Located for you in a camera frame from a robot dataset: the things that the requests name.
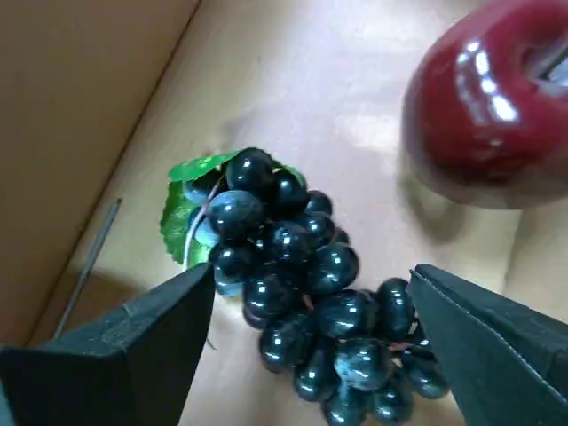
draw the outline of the cardboard wall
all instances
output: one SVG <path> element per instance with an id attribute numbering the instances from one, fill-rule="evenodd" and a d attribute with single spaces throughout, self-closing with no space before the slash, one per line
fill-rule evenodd
<path id="1" fill-rule="evenodd" d="M 24 343 L 197 0 L 3 2 L 0 343 Z"/>

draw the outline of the green leaf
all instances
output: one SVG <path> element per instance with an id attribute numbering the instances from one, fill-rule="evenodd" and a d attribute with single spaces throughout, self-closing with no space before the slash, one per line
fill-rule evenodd
<path id="1" fill-rule="evenodd" d="M 207 175 L 215 167 L 231 160 L 240 151 L 241 150 L 233 151 L 228 154 L 212 155 L 210 157 L 200 157 L 190 162 L 182 162 L 170 170 L 170 180 L 172 182 L 186 182 L 199 179 Z"/>
<path id="2" fill-rule="evenodd" d="M 204 264 L 209 261 L 209 252 L 211 248 L 200 244 L 196 240 L 192 241 L 192 247 L 189 249 L 189 268 L 193 268 L 197 264 Z"/>
<path id="3" fill-rule="evenodd" d="M 184 197 L 183 182 L 171 182 L 168 189 L 168 199 L 160 221 L 160 233 L 166 250 L 173 259 L 182 264 L 184 262 L 185 236 L 189 229 L 189 215 L 199 206 Z M 189 267 L 201 262 L 207 262 L 210 248 L 202 246 L 193 240 L 190 251 Z"/>

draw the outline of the dark blue grape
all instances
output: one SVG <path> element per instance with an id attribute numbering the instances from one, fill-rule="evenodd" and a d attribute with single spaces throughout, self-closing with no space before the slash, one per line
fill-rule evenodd
<path id="1" fill-rule="evenodd" d="M 310 200 L 308 190 L 286 169 L 274 173 L 276 184 L 271 196 L 272 213 L 276 217 L 289 217 L 302 210 Z"/>
<path id="2" fill-rule="evenodd" d="M 213 265 L 227 281 L 243 281 L 260 264 L 258 248 L 248 241 L 222 242 L 215 251 Z"/>
<path id="3" fill-rule="evenodd" d="M 294 312 L 269 321 L 258 340 L 264 367 L 281 373 L 304 362 L 310 354 L 314 329 L 307 313 Z"/>
<path id="4" fill-rule="evenodd" d="M 245 319 L 245 321 L 249 326 L 257 330 L 264 330 L 266 324 L 268 324 L 269 321 L 269 319 L 267 318 L 260 318 L 253 315 L 252 313 L 249 312 L 249 310 L 245 307 L 245 305 L 242 306 L 242 318 Z"/>
<path id="5" fill-rule="evenodd" d="M 335 342 L 320 337 L 312 355 L 294 370 L 294 389 L 301 399 L 322 402 L 331 397 L 339 383 L 334 359 Z"/>
<path id="6" fill-rule="evenodd" d="M 402 372 L 394 367 L 390 380 L 369 395 L 369 410 L 373 417 L 385 426 L 404 424 L 412 417 L 414 400 L 412 392 L 403 382 Z"/>
<path id="7" fill-rule="evenodd" d="M 410 351 L 405 351 L 400 360 L 406 379 L 413 391 L 421 397 L 438 399 L 450 391 L 450 386 L 436 361 L 415 357 Z"/>
<path id="8" fill-rule="evenodd" d="M 335 371 L 344 383 L 360 391 L 377 391 L 389 380 L 389 350 L 378 339 L 355 337 L 343 342 L 335 355 Z"/>
<path id="9" fill-rule="evenodd" d="M 221 296 L 237 296 L 241 293 L 244 280 L 231 280 L 217 266 L 214 268 L 215 290 Z"/>
<path id="10" fill-rule="evenodd" d="M 430 346 L 430 339 L 424 334 L 422 325 L 418 324 L 416 330 L 406 339 L 407 342 L 412 344 L 408 350 L 416 357 L 424 359 L 435 359 L 432 347 Z"/>
<path id="11" fill-rule="evenodd" d="M 329 295 L 349 286 L 359 273 L 359 258 L 353 249 L 332 242 L 316 251 L 308 269 L 311 295 Z"/>
<path id="12" fill-rule="evenodd" d="M 342 227 L 337 226 L 335 231 L 335 242 L 342 242 L 343 244 L 349 245 L 351 240 L 346 231 Z"/>
<path id="13" fill-rule="evenodd" d="M 258 148 L 244 149 L 229 161 L 226 179 L 229 189 L 248 191 L 262 199 L 274 188 L 272 158 Z"/>
<path id="14" fill-rule="evenodd" d="M 310 255 L 310 234 L 294 222 L 266 226 L 263 242 L 266 255 L 278 262 L 303 264 Z"/>
<path id="15" fill-rule="evenodd" d="M 274 268 L 261 266 L 245 283 L 243 302 L 247 310 L 260 318 L 290 312 L 299 295 L 288 277 Z"/>
<path id="16" fill-rule="evenodd" d="M 333 203 L 327 195 L 321 191 L 311 190 L 308 192 L 310 200 L 305 208 L 307 213 L 321 212 L 331 217 L 334 213 Z"/>
<path id="17" fill-rule="evenodd" d="M 207 208 L 207 218 L 213 231 L 222 240 L 239 239 L 261 225 L 263 204 L 251 193 L 226 191 L 217 195 Z"/>
<path id="18" fill-rule="evenodd" d="M 367 396 L 340 383 L 334 396 L 321 404 L 321 411 L 329 426 L 360 426 L 365 421 Z"/>
<path id="19" fill-rule="evenodd" d="M 199 179 L 184 182 L 184 196 L 187 200 L 191 201 L 194 204 L 201 206 L 207 200 L 207 197 L 213 186 L 217 183 L 217 181 L 222 177 L 222 173 L 217 170 L 210 171 L 207 175 L 200 177 Z M 226 190 L 226 182 L 221 181 L 219 188 L 217 189 L 219 192 Z"/>
<path id="20" fill-rule="evenodd" d="M 414 305 L 406 292 L 408 282 L 400 278 L 386 280 L 376 292 L 376 300 L 381 305 L 378 324 L 378 337 L 393 342 L 402 342 L 414 321 Z"/>
<path id="21" fill-rule="evenodd" d="M 344 290 L 316 304 L 313 312 L 321 334 L 332 339 L 369 335 L 376 323 L 379 306 L 369 295 Z"/>
<path id="22" fill-rule="evenodd" d="M 187 219 L 188 232 L 192 226 L 192 223 L 195 221 L 195 218 L 197 218 L 199 210 L 200 209 L 193 209 L 192 212 L 189 214 L 189 218 Z M 197 226 L 197 229 L 193 234 L 193 239 L 199 242 L 200 244 L 203 244 L 204 246 L 214 247 L 216 244 L 219 243 L 219 234 L 213 231 L 213 228 L 211 228 L 209 220 L 207 220 L 207 218 L 204 217 L 201 223 L 199 224 L 199 226 Z"/>
<path id="23" fill-rule="evenodd" d="M 310 234 L 312 250 L 327 246 L 335 237 L 334 221 L 325 213 L 303 213 L 296 218 L 296 222 Z"/>

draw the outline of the artificial grapes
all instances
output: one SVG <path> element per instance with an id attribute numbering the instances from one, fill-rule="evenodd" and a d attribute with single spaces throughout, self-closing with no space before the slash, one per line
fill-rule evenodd
<path id="1" fill-rule="evenodd" d="M 412 392 L 430 399 L 449 392 L 407 282 L 347 288 L 359 257 L 325 193 L 247 148 L 186 182 L 183 194 L 205 209 L 193 237 L 212 247 L 218 294 L 242 293 L 242 316 L 261 331 L 261 362 L 273 373 L 291 372 L 297 395 L 320 403 L 327 424 L 360 426 L 368 414 L 404 424 Z"/>

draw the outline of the red apple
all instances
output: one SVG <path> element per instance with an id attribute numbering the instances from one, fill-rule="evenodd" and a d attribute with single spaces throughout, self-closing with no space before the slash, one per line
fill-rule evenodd
<path id="1" fill-rule="evenodd" d="M 525 207 L 568 193 L 568 0 L 499 0 L 428 51 L 403 139 L 422 180 L 458 202 Z"/>

